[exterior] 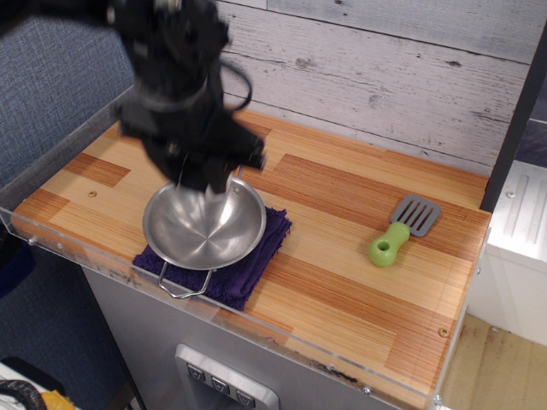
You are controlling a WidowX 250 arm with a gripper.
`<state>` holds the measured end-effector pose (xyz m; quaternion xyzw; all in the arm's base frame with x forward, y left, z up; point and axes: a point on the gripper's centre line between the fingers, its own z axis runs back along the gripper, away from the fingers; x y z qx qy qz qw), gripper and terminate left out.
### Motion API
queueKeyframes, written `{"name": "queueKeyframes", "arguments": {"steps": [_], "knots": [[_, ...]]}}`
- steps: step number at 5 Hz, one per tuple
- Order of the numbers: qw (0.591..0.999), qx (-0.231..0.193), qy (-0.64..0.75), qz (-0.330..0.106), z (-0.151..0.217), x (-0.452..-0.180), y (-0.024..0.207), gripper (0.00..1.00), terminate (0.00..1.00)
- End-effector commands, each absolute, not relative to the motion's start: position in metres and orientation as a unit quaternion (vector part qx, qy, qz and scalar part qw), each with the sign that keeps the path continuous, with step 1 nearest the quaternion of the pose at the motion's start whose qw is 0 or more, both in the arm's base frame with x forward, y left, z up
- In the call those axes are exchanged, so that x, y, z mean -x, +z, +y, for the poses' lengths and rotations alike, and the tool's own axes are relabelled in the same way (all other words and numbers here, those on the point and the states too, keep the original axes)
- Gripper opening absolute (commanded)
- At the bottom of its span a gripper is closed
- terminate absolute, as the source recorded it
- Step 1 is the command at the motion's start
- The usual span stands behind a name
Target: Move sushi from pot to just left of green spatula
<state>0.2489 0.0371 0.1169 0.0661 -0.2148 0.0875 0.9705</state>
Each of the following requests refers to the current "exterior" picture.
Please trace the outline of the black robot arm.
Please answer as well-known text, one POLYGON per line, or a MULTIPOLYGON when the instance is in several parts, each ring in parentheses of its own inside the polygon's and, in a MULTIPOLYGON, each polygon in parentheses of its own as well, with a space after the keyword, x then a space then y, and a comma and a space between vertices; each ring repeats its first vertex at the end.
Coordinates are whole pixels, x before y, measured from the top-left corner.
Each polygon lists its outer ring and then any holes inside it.
POLYGON ((123 135, 174 183, 226 191, 237 167, 264 168, 265 143, 234 120, 251 101, 227 107, 221 71, 244 72, 221 60, 228 25, 212 1, 3 1, 1 32, 31 16, 81 21, 115 30, 132 64, 134 97, 119 104, 123 135))

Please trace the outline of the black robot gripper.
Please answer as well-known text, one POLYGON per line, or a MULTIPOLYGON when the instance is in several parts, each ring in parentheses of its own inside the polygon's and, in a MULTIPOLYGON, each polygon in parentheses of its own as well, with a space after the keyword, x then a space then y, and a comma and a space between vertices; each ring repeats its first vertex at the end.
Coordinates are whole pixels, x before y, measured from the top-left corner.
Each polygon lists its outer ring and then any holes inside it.
POLYGON ((157 111, 144 103, 144 97, 132 89, 115 106, 120 131, 140 140, 150 160, 174 183, 180 182, 187 152, 209 155, 204 176, 206 189, 215 194, 226 192, 239 166, 265 167, 264 141, 211 98, 199 97, 188 107, 171 111, 157 111))

